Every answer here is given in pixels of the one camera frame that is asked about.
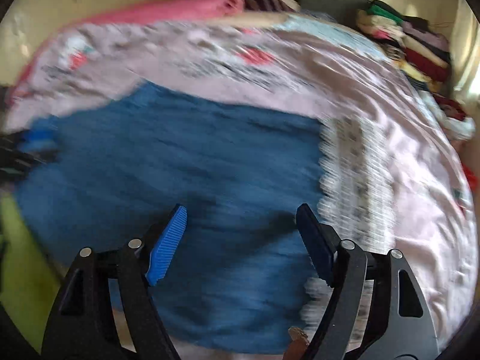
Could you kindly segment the right hand red nail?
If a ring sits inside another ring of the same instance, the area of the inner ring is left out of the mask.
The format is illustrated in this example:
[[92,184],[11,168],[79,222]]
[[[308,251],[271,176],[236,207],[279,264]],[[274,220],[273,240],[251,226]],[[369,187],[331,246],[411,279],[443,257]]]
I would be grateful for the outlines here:
[[308,336],[301,328],[297,327],[290,327],[288,333],[291,342],[284,353],[283,360],[299,360],[309,345]]

